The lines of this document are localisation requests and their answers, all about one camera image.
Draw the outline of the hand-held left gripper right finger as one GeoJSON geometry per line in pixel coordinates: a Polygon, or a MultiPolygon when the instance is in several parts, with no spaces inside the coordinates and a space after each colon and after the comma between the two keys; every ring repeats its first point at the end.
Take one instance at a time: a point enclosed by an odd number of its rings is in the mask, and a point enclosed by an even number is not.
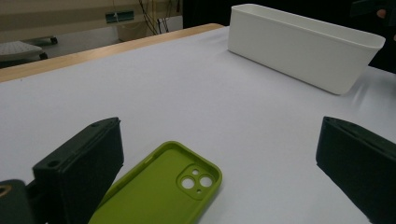
{"type": "Polygon", "coordinates": [[[325,117],[316,161],[372,224],[396,224],[396,144],[352,122],[325,117]]]}

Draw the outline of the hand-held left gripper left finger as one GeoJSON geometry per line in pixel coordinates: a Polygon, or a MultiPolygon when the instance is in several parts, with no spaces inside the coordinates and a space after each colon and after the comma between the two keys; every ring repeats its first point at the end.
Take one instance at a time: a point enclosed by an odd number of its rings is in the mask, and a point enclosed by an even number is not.
{"type": "Polygon", "coordinates": [[[88,224],[124,162],[120,120],[88,125],[33,167],[46,224],[88,224]]]}

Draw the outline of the green phone case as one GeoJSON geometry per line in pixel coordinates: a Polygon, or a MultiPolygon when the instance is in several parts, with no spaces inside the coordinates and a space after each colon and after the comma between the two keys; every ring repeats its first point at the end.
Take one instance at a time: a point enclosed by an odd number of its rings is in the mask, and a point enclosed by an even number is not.
{"type": "Polygon", "coordinates": [[[110,188],[89,224],[195,224],[221,181],[217,165],[165,142],[110,188]]]}

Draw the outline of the white plastic bin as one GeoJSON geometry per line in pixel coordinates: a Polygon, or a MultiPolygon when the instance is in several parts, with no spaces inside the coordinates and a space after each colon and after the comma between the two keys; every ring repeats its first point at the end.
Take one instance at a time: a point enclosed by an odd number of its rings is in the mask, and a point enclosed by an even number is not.
{"type": "Polygon", "coordinates": [[[289,12],[232,7],[229,51],[333,94],[344,94],[385,45],[380,35],[289,12]]]}

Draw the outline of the white table sheet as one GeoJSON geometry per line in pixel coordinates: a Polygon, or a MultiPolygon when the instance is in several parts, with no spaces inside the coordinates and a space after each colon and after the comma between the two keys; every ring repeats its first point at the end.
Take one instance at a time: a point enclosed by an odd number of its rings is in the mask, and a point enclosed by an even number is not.
{"type": "Polygon", "coordinates": [[[368,68],[334,95],[228,50],[220,28],[0,83],[0,181],[87,125],[120,119],[126,169],[174,140],[215,163],[202,224],[369,224],[316,164],[324,117],[396,143],[396,75],[368,68]]]}

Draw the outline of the low rolling cart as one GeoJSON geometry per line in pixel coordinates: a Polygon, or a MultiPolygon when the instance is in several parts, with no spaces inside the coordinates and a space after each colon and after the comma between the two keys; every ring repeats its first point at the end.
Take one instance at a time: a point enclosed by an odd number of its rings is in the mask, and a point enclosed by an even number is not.
{"type": "Polygon", "coordinates": [[[48,42],[45,42],[45,37],[42,37],[0,43],[0,63],[16,62],[33,58],[46,60],[48,54],[42,49],[42,46],[56,45],[57,43],[58,39],[55,36],[49,36],[48,42]]]}

